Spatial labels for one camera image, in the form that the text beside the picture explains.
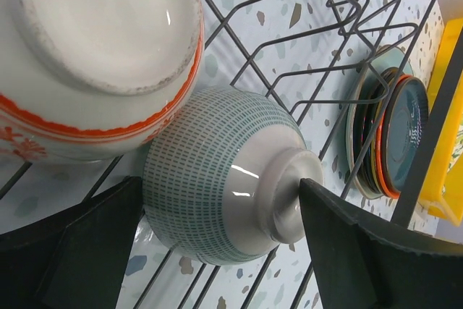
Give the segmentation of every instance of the speckled countertop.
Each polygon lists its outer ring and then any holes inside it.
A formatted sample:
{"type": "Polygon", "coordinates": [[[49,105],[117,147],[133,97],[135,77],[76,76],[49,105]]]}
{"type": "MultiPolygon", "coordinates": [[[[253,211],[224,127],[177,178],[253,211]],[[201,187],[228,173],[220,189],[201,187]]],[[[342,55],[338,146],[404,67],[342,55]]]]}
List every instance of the speckled countertop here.
{"type": "MultiPolygon", "coordinates": [[[[244,0],[214,1],[225,15],[244,0]]],[[[371,0],[369,8],[374,10],[387,1],[371,0]]],[[[325,8],[325,2],[326,0],[266,0],[239,10],[232,17],[230,25],[247,50],[253,51],[263,41],[299,33],[307,28],[320,27],[327,21],[333,22],[332,12],[325,8]]],[[[429,2],[430,0],[403,0],[394,22],[419,22],[429,2]]],[[[206,37],[208,37],[218,25],[218,20],[206,4],[204,8],[206,37]]],[[[366,24],[366,27],[382,25],[387,14],[384,12],[375,17],[366,24]]],[[[393,42],[401,35],[405,35],[406,31],[406,29],[390,30],[383,43],[393,42]]],[[[442,32],[443,22],[436,5],[410,59],[415,75],[425,82],[429,80],[442,32]]],[[[340,36],[332,32],[280,43],[263,49],[257,55],[256,62],[272,82],[282,72],[327,66],[336,53],[333,50],[339,46],[341,40],[340,36]]],[[[341,55],[339,64],[358,62],[365,58],[365,55],[365,45],[360,40],[352,38],[341,55]]],[[[229,83],[245,61],[224,30],[208,47],[204,56],[205,64],[200,72],[198,88],[229,83]]],[[[331,74],[319,98],[342,98],[349,84],[348,77],[349,72],[331,74]]],[[[290,108],[296,101],[309,98],[320,79],[321,75],[314,74],[309,78],[304,76],[284,80],[277,87],[277,92],[290,108]]],[[[246,70],[238,81],[237,87],[259,93],[266,92],[251,69],[246,70]]],[[[337,105],[318,104],[310,109],[301,124],[302,134],[309,149],[316,153],[321,149],[338,112],[337,105]]],[[[326,186],[338,194],[344,187],[344,180],[348,174],[343,146],[344,134],[339,134],[323,160],[326,186]]],[[[79,203],[108,164],[104,161],[83,166],[34,165],[0,202],[0,233],[30,224],[79,203]]],[[[0,158],[0,185],[4,184],[20,165],[20,162],[0,158]]],[[[99,192],[120,182],[128,174],[140,174],[142,166],[143,160],[140,160],[139,151],[126,155],[99,192]]],[[[395,202],[387,198],[366,200],[356,190],[351,190],[347,200],[384,219],[391,218],[395,206],[395,202]]],[[[419,210],[415,213],[410,228],[434,234],[437,222],[437,219],[419,210]]],[[[118,309],[133,308],[166,252],[167,249],[156,239],[147,221],[143,219],[135,237],[119,296],[118,309]]],[[[265,258],[261,258],[243,266],[222,267],[204,299],[203,307],[239,308],[264,260],[265,258]]],[[[309,262],[310,256],[305,240],[295,245],[280,247],[250,308],[289,308],[309,262]]],[[[199,268],[198,262],[179,255],[171,257],[141,308],[176,308],[199,268]]],[[[202,279],[185,305],[186,309],[192,308],[212,269],[212,266],[206,268],[202,279]]],[[[300,307],[321,308],[314,276],[300,307]]]]}

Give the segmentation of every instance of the stacked plates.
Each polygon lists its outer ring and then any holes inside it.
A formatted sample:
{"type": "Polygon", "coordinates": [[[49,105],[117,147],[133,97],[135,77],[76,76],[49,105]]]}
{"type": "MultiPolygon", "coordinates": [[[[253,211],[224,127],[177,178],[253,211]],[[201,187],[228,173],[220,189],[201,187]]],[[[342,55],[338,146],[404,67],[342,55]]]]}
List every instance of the stacked plates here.
{"type": "MultiPolygon", "coordinates": [[[[378,54],[371,65],[391,87],[404,54],[398,48],[390,48],[378,54]]],[[[375,73],[368,69],[355,91],[354,97],[375,100],[386,93],[375,73]]],[[[428,97],[423,83],[413,77],[410,64],[399,77],[391,99],[381,117],[373,141],[365,143],[379,118],[383,102],[352,104],[347,114],[346,147],[349,168],[352,170],[364,145],[367,153],[354,178],[354,184],[368,199],[383,195],[398,198],[412,165],[413,158],[428,121],[428,97]]]]}

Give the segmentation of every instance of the yellow container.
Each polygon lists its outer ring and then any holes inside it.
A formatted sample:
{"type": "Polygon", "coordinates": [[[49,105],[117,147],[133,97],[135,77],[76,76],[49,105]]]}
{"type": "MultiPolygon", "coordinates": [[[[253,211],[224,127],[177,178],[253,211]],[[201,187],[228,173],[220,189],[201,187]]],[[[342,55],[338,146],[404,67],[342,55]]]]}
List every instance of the yellow container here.
{"type": "MultiPolygon", "coordinates": [[[[436,101],[462,29],[463,18],[450,21],[445,28],[428,87],[430,109],[436,101]]],[[[460,225],[463,217],[463,156],[460,156],[463,150],[462,116],[463,78],[460,78],[419,200],[428,208],[430,215],[448,219],[456,226],[460,225]]]]}

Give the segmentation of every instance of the blue patterned bowl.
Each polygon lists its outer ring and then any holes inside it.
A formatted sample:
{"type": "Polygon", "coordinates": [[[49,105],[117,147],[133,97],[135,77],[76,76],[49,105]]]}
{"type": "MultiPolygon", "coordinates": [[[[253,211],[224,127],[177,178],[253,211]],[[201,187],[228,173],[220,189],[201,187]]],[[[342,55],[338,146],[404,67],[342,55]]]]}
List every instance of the blue patterned bowl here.
{"type": "Polygon", "coordinates": [[[302,178],[323,184],[293,118],[258,94],[212,87],[152,142],[145,211],[159,240],[182,255],[244,263],[305,235],[302,178]]]}

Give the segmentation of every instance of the wire rack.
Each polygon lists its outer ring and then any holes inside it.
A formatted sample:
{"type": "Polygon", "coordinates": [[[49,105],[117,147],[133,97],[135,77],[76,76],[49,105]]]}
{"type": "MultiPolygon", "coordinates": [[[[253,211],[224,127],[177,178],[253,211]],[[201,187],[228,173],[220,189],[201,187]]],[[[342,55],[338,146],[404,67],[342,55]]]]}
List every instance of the wire rack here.
{"type": "MultiPolygon", "coordinates": [[[[258,3],[259,1],[265,1],[265,0],[247,0],[243,1],[242,3],[236,5],[226,16],[223,16],[221,11],[219,10],[217,4],[213,0],[204,0],[204,2],[210,7],[211,11],[214,13],[214,15],[217,17],[217,20],[219,21],[218,27],[212,32],[212,34],[208,37],[207,41],[205,42],[205,47],[207,48],[212,44],[214,40],[218,37],[218,34],[222,31],[225,30],[231,39],[233,40],[234,44],[237,46],[243,57],[245,58],[245,63],[241,66],[241,69],[239,69],[238,73],[236,76],[233,78],[231,85],[237,84],[239,79],[244,78],[245,76],[245,70],[247,68],[250,68],[253,70],[253,72],[258,76],[258,79],[264,84],[266,88],[266,96],[267,97],[272,97],[277,103],[279,103],[282,107],[284,107],[293,117],[296,119],[298,124],[301,124],[301,122],[304,120],[304,118],[307,116],[307,113],[309,112],[310,108],[314,106],[314,104],[338,104],[340,108],[339,115],[331,129],[331,132],[329,133],[329,136],[326,138],[326,141],[324,143],[324,146],[321,148],[321,151],[319,153],[319,158],[320,160],[323,160],[331,142],[334,139],[334,136],[336,132],[340,130],[340,127],[343,127],[343,124],[345,123],[345,115],[347,113],[347,109],[350,104],[367,104],[367,103],[377,103],[379,101],[384,101],[383,105],[380,110],[380,115],[382,115],[386,109],[387,103],[389,99],[391,98],[392,90],[394,89],[395,85],[398,82],[399,76],[401,74],[401,71],[404,69],[405,64],[412,53],[412,50],[418,40],[418,35],[422,31],[422,29],[425,26],[426,19],[429,17],[432,7],[436,0],[431,0],[428,8],[423,14],[421,22],[419,24],[415,24],[413,22],[405,22],[405,23],[395,23],[393,24],[393,19],[394,15],[396,14],[399,5],[401,3],[401,0],[389,0],[387,3],[383,4],[382,6],[378,7],[375,11],[367,14],[367,8],[369,5],[369,0],[326,0],[326,7],[328,7],[336,19],[336,21],[333,24],[330,25],[324,25],[322,27],[317,27],[317,28],[310,28],[307,31],[303,31],[298,34],[294,35],[288,35],[284,36],[282,38],[277,38],[275,40],[271,41],[266,41],[262,42],[254,51],[249,52],[243,42],[239,39],[239,36],[235,33],[234,28],[231,26],[230,22],[232,17],[238,12],[238,10],[245,8],[249,5],[258,3]],[[348,7],[347,15],[344,14],[344,16],[341,15],[341,7],[348,7]],[[375,27],[375,28],[365,28],[364,24],[370,21],[374,16],[377,16],[381,12],[388,11],[389,15],[388,18],[384,24],[384,26],[380,27],[375,27]],[[382,40],[384,38],[384,35],[386,34],[386,31],[388,30],[393,30],[397,28],[408,28],[408,34],[397,40],[395,43],[392,43],[390,46],[387,48],[383,48],[380,51],[382,40]],[[264,48],[268,46],[275,46],[279,43],[284,43],[284,42],[289,42],[293,41],[294,39],[298,38],[307,38],[313,35],[318,35],[320,33],[328,32],[328,31],[333,31],[335,30],[337,32],[337,35],[339,35],[342,38],[341,45],[336,48],[334,51],[335,54],[333,55],[333,59],[331,60],[331,63],[327,67],[321,67],[317,69],[306,69],[306,70],[299,70],[295,72],[284,72],[280,74],[272,83],[270,80],[263,74],[262,70],[259,68],[259,66],[256,64],[255,58],[259,54],[260,51],[262,51],[264,48]],[[375,40],[372,41],[369,39],[369,35],[371,33],[377,33],[377,36],[375,37],[375,40]],[[348,64],[348,65],[339,65],[337,62],[339,61],[339,57],[341,53],[346,49],[346,44],[347,41],[352,37],[352,36],[357,36],[368,48],[368,55],[367,58],[362,61],[358,62],[356,64],[348,64]],[[378,54],[378,52],[386,52],[393,47],[399,47],[401,44],[403,44],[405,41],[409,41],[409,47],[407,50],[404,50],[404,60],[400,64],[399,71],[394,79],[394,81],[391,84],[391,87],[388,86],[386,81],[381,77],[380,73],[375,71],[374,67],[371,64],[371,61],[373,58],[378,54]],[[358,84],[360,81],[357,81],[352,84],[350,91],[347,95],[347,98],[345,99],[333,99],[333,100],[320,100],[318,99],[319,92],[323,88],[323,84],[327,80],[328,76],[330,74],[339,74],[340,71],[344,71],[345,69],[356,69],[358,72],[364,72],[367,69],[371,69],[372,72],[374,72],[375,77],[378,79],[378,81],[384,86],[385,88],[385,93],[375,99],[375,100],[355,100],[353,99],[354,91],[356,90],[358,84]],[[283,81],[295,77],[295,76],[300,76],[300,75],[311,75],[315,73],[320,73],[323,74],[322,78],[320,79],[320,82],[316,86],[315,90],[313,91],[313,94],[311,97],[307,100],[301,100],[296,102],[294,105],[291,107],[288,107],[282,100],[280,95],[276,92],[278,89],[279,84],[281,84],[283,81]],[[298,108],[302,108],[302,112],[298,114],[296,117],[296,110],[298,108]]],[[[357,160],[357,163],[354,165],[354,168],[352,169],[352,173],[349,175],[348,179],[345,182],[345,187],[342,190],[341,197],[345,198],[347,196],[347,193],[349,192],[349,189],[352,186],[352,181],[354,179],[354,176],[356,175],[357,171],[359,170],[360,164],[362,163],[362,159],[365,156],[368,145],[371,143],[375,130],[378,127],[380,118],[377,118],[376,121],[373,124],[372,131],[368,135],[366,141],[365,141],[365,146],[363,149],[360,151],[359,158],[357,160]]],[[[98,188],[104,183],[105,179],[110,175],[111,171],[116,167],[116,165],[119,163],[122,157],[115,158],[111,164],[108,166],[108,168],[105,170],[103,175],[98,179],[98,181],[93,185],[93,187],[90,189],[90,191],[87,193],[85,198],[83,199],[84,201],[92,198],[98,191],[98,188]]],[[[9,191],[10,189],[18,182],[18,180],[21,179],[22,175],[31,167],[30,163],[24,163],[19,170],[9,179],[9,181],[0,189],[0,199],[2,199],[9,191]]],[[[171,257],[172,251],[170,250],[162,260],[160,266],[157,268],[156,272],[154,273],[153,277],[151,280],[148,282],[148,285],[146,288],[143,290],[143,293],[141,294],[139,300],[134,306],[134,309],[140,308],[140,306],[143,303],[143,300],[155,284],[156,280],[159,278],[159,275],[166,265],[167,261],[171,257]]],[[[242,303],[241,308],[246,309],[248,308],[249,304],[251,303],[251,300],[253,299],[254,295],[256,294],[258,287],[260,286],[260,283],[264,277],[264,274],[266,273],[268,267],[271,264],[271,261],[275,258],[276,255],[276,249],[272,250],[269,254],[268,257],[266,258],[265,262],[261,266],[258,275],[255,278],[255,281],[250,288],[250,291],[248,292],[244,302],[242,303]]],[[[206,265],[203,264],[200,267],[200,270],[197,272],[195,278],[193,279],[189,289],[186,291],[184,294],[184,297],[182,298],[182,301],[180,302],[178,309],[183,308],[185,303],[187,302],[189,296],[192,293],[192,290],[195,288],[197,283],[200,281],[200,279],[203,276],[204,270],[205,270],[206,265]]],[[[220,267],[216,266],[209,277],[207,278],[207,281],[205,282],[205,286],[203,287],[202,291],[200,292],[199,296],[197,297],[194,307],[193,308],[199,308],[201,306],[201,303],[203,302],[209,288],[211,287],[212,283],[214,282],[214,279],[216,278],[218,272],[219,272],[220,267]]],[[[310,264],[308,269],[305,272],[305,275],[302,279],[302,282],[299,286],[299,289],[297,290],[296,296],[294,297],[294,300],[291,304],[291,309],[298,308],[300,304],[300,300],[302,296],[305,293],[305,290],[307,288],[307,284],[313,275],[313,265],[310,264]]]]}

